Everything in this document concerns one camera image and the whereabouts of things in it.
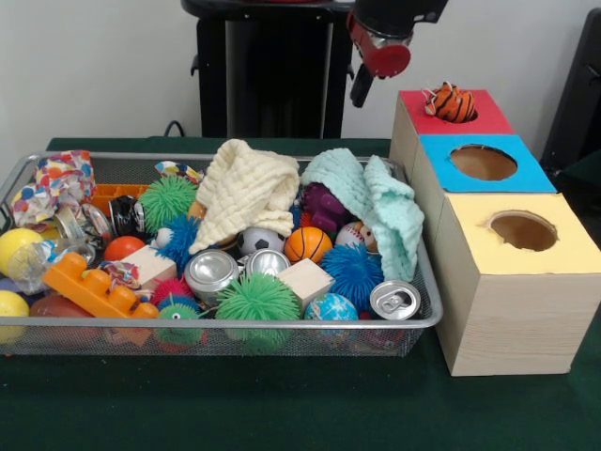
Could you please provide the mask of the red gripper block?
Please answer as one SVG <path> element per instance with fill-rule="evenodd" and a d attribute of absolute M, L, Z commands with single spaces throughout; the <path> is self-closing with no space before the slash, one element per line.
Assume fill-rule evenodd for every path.
<path fill-rule="evenodd" d="M 374 78 L 392 78 L 407 68 L 413 32 L 402 37 L 381 35 L 361 24 L 354 12 L 347 16 L 347 30 L 362 59 L 353 79 L 350 99 L 354 107 L 362 108 Z"/>

